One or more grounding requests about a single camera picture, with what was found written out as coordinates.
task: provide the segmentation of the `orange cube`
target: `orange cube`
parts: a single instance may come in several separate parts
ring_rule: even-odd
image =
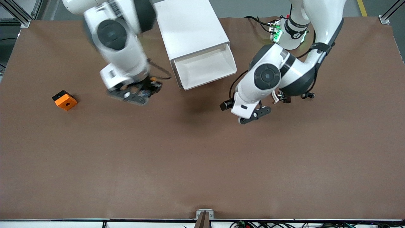
[[[63,108],[66,111],[77,105],[77,101],[73,98],[73,96],[64,90],[53,96],[52,99],[58,107]]]

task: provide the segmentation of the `yellow line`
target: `yellow line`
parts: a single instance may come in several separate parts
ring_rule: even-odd
[[[367,17],[366,8],[364,8],[363,0],[357,0],[358,7],[360,8],[361,15]]]

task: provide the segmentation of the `table surface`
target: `table surface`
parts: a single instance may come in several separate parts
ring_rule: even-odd
[[[240,74],[269,37],[220,21]],[[170,69],[158,27],[139,38]],[[376,17],[345,18],[314,100],[269,97],[247,125],[219,108],[236,75],[188,91],[172,79],[139,107],[106,95],[105,65],[80,21],[22,29],[0,84],[1,219],[405,217],[405,66]],[[79,100],[68,112],[61,90]]]

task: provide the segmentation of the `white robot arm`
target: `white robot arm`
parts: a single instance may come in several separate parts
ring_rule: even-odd
[[[277,87],[287,96],[307,93],[313,86],[318,69],[334,45],[343,25],[343,7],[346,0],[292,0],[292,2],[301,7],[301,10],[294,8],[293,5],[294,10],[290,18],[300,23],[310,21],[316,32],[315,43],[310,47],[311,51],[305,62],[301,62],[282,48],[282,42],[266,45],[259,50],[249,64],[249,71],[236,86],[233,99],[221,104],[222,110],[232,108],[231,112],[240,117],[239,122],[242,124],[270,113],[269,107],[256,109],[256,106]],[[286,43],[291,47],[293,42],[290,39]]]
[[[137,34],[152,29],[156,13],[149,0],[63,0],[74,14],[83,14],[89,40],[109,64],[100,71],[108,93],[116,99],[145,105],[162,83],[149,76],[149,64]]]

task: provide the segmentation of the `white box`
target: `white box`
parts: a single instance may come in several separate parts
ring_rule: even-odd
[[[236,73],[229,39],[208,0],[154,4],[177,83],[185,90]]]

